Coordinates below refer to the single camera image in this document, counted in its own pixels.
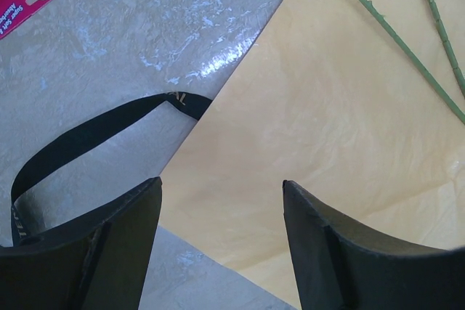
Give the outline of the black ribbon with gold text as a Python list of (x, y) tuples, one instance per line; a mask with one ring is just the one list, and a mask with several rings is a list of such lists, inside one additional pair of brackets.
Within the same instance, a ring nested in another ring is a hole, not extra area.
[(30, 158), (16, 175), (10, 191), (13, 245), (19, 246), (31, 236), (31, 231), (15, 207), (15, 202), (21, 195), (59, 168), (144, 118), (164, 102), (170, 103), (181, 113), (199, 121), (212, 100), (185, 91), (135, 99), (66, 131)]

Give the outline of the artificial rose bouquet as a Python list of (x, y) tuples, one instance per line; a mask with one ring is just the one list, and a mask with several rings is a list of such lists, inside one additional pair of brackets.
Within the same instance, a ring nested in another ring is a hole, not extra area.
[(464, 120), (464, 0), (357, 0), (460, 121)]

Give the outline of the orange paper flower wrap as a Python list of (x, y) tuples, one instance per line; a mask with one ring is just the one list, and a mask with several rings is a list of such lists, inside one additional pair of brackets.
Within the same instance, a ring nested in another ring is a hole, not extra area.
[(285, 180), (464, 244), (464, 125), (358, 0), (284, 0), (161, 178), (162, 227), (292, 306)]

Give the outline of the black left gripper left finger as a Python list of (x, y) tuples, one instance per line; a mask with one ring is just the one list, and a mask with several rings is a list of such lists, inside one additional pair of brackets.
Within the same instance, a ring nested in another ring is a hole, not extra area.
[(138, 309), (161, 211), (148, 179), (82, 216), (1, 249), (2, 309)]

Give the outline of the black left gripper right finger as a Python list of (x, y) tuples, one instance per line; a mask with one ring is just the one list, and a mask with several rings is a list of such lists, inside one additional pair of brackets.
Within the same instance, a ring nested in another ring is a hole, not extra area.
[(294, 181), (283, 210), (303, 309), (463, 309), (464, 249), (389, 236)]

